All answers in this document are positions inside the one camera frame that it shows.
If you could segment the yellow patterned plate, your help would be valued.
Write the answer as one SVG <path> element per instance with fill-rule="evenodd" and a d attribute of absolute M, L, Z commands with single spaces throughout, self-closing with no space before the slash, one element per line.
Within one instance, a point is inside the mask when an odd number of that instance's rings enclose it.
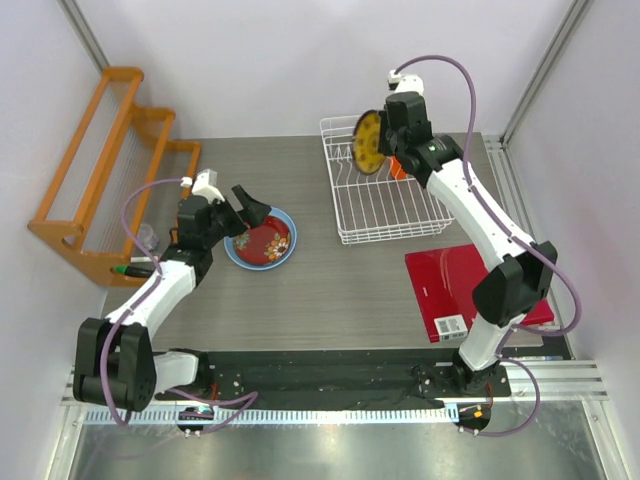
<path fill-rule="evenodd" d="M 389 158 L 380 150 L 381 115 L 377 110 L 364 112 L 357 120 L 351 140 L 351 156 L 363 175 L 376 174 Z"/>

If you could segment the light blue plate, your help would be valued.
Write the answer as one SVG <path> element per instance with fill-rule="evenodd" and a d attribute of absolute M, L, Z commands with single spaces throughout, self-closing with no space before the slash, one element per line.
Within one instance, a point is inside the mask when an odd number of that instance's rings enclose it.
<path fill-rule="evenodd" d="M 266 271 L 285 262 L 297 244 L 297 229 L 292 218 L 273 207 L 264 223 L 243 234 L 224 239 L 228 257 L 251 271 Z"/>

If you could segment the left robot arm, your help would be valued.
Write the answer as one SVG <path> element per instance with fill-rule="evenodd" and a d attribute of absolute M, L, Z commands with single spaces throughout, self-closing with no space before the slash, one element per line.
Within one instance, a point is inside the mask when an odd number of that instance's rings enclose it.
<path fill-rule="evenodd" d="M 121 307 L 80 326 L 74 362 L 73 395 L 84 403 L 106 406 L 119 425 L 143 411 L 158 393 L 179 387 L 190 398 L 205 397 L 212 373 L 201 356 L 178 349 L 156 354 L 152 339 L 179 302 L 208 273 L 212 249 L 226 238 L 261 226 L 269 205 L 241 186 L 232 189 L 242 208 L 235 210 L 214 187 L 194 189 L 178 204 L 175 238 L 143 286 Z"/>

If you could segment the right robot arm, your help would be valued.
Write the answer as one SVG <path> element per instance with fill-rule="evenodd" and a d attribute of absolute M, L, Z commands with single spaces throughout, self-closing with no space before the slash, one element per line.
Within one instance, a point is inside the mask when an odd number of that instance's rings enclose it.
<path fill-rule="evenodd" d="M 551 242 L 536 243 L 510 220 L 450 136 L 433 134 L 419 93 L 389 95 L 381 117 L 384 151 L 454 215 L 487 270 L 472 292 L 476 316 L 451 371 L 455 389 L 472 395 L 495 373 L 511 332 L 546 297 L 558 253 Z"/>

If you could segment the red floral plate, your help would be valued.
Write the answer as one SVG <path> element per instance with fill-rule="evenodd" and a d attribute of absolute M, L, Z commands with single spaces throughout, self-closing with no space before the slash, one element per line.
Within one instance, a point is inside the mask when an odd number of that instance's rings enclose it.
<path fill-rule="evenodd" d="M 292 246 L 292 234 L 286 223 L 269 215 L 258 228 L 249 228 L 232 240 L 233 250 L 245 263 L 269 266 L 282 260 Z"/>

